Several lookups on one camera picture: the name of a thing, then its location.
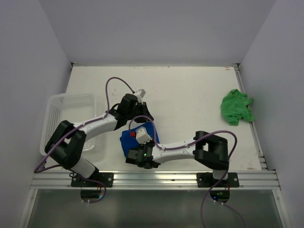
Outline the blue towel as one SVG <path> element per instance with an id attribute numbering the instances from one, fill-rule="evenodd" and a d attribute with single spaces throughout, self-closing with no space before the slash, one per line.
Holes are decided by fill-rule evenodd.
<path id="1" fill-rule="evenodd" d="M 131 131 L 136 132 L 136 130 L 141 127 L 144 127 L 146 129 L 147 133 L 151 136 L 152 139 L 154 138 L 154 129 L 153 129 L 153 125 L 151 122 L 147 122 L 147 123 L 141 124 L 138 127 L 132 128 Z M 121 147 L 122 147 L 125 157 L 127 157 L 128 151 L 130 149 L 135 148 L 139 145 L 137 140 L 130 135 L 128 130 L 125 130 L 122 132 L 121 137 L 120 137 L 120 142 L 121 142 Z"/>

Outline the green towel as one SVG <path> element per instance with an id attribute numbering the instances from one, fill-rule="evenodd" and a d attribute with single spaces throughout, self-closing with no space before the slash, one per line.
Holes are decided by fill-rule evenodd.
<path id="1" fill-rule="evenodd" d="M 233 89 L 222 99 L 221 115 L 231 126 L 238 126 L 240 120 L 251 123 L 255 120 L 249 107 L 252 103 L 252 97 L 248 97 L 238 89 Z"/>

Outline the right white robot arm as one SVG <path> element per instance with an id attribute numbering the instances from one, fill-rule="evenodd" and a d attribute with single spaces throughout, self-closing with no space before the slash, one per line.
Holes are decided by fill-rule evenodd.
<path id="1" fill-rule="evenodd" d="M 211 180 L 216 186 L 228 182 L 229 155 L 227 139 L 204 131 L 181 143 L 158 144 L 147 133 L 138 132 L 138 146 L 129 149 L 125 162 L 144 169 L 158 168 L 161 164 L 193 159 L 213 170 Z"/>

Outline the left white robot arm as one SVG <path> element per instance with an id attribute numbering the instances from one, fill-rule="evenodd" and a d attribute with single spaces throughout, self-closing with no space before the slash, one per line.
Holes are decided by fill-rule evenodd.
<path id="1" fill-rule="evenodd" d="M 45 153 L 64 169 L 82 176 L 82 181 L 92 187 L 101 178 L 98 168 L 82 156 L 84 144 L 100 134 L 125 126 L 137 116 L 137 123 L 147 122 L 143 115 L 154 119 L 140 95 L 125 94 L 120 103 L 96 119 L 80 124 L 62 121 L 46 144 Z"/>

